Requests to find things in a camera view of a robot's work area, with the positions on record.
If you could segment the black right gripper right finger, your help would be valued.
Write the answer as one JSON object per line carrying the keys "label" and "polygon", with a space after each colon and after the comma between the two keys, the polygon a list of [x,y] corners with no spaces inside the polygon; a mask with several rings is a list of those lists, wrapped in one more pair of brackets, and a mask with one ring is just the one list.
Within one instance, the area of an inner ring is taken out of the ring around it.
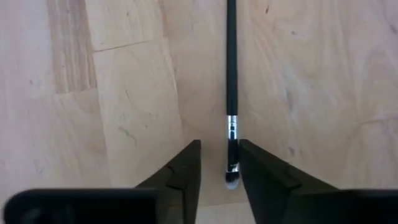
{"label": "black right gripper right finger", "polygon": [[244,188],[257,224],[282,224],[292,194],[338,190],[247,139],[239,142],[239,160]]}

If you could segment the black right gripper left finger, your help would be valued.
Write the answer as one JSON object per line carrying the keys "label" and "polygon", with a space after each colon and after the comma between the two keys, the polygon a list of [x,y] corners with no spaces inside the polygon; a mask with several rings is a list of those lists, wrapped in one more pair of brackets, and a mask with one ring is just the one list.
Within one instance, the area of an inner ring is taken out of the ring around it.
{"label": "black right gripper left finger", "polygon": [[196,139],[135,187],[154,194],[154,220],[145,224],[195,224],[200,184],[201,141]]}

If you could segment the black paintbrush silver ferrule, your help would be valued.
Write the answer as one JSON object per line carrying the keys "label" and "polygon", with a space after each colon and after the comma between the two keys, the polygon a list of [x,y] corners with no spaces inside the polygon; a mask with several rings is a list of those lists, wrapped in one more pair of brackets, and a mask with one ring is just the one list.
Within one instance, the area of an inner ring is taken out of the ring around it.
{"label": "black paintbrush silver ferrule", "polygon": [[226,0],[226,114],[228,159],[225,184],[228,190],[239,185],[238,63],[236,0]]}

